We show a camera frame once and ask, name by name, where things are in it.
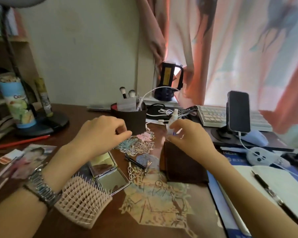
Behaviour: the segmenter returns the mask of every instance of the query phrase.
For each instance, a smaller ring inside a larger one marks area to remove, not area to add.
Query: wall
[[[19,10],[53,103],[114,103],[136,88],[135,0],[47,0]]]

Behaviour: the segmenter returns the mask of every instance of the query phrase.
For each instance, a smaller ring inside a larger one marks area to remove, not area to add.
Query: right hand
[[[213,161],[219,154],[210,136],[200,124],[188,119],[178,119],[170,125],[170,128],[174,129],[174,132],[182,130],[179,135],[168,136],[167,139],[206,169],[209,161]]]

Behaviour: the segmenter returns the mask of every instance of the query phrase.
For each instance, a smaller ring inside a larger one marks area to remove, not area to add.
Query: notebook
[[[269,199],[272,203],[277,205],[277,203],[273,200],[273,198],[265,191],[264,188],[258,183],[258,181],[254,178],[254,171],[258,174],[274,191],[283,202],[289,206],[289,208],[298,216],[298,181],[290,175],[286,170],[273,168],[269,166],[242,166],[235,165],[234,168],[249,182],[251,183],[258,191],[260,191],[267,199]],[[238,212],[234,208],[233,204],[229,200],[225,191],[219,185],[223,192],[223,196],[234,216],[236,224],[242,231],[242,233],[246,236],[251,236],[246,225],[242,221]]]

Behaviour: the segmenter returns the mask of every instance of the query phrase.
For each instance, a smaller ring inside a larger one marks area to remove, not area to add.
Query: metal watch band
[[[54,204],[61,198],[62,191],[56,194],[44,182],[42,178],[42,169],[44,168],[44,166],[45,165],[43,164],[38,166],[28,177],[28,181],[23,186],[24,188],[35,194],[40,201],[45,203],[48,209],[51,209]]]

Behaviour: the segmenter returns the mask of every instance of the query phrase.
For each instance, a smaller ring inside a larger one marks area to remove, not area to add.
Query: keyboard
[[[226,125],[226,108],[213,106],[198,106],[198,116],[206,127],[220,128]],[[259,111],[250,111],[251,130],[272,132],[272,126]]]

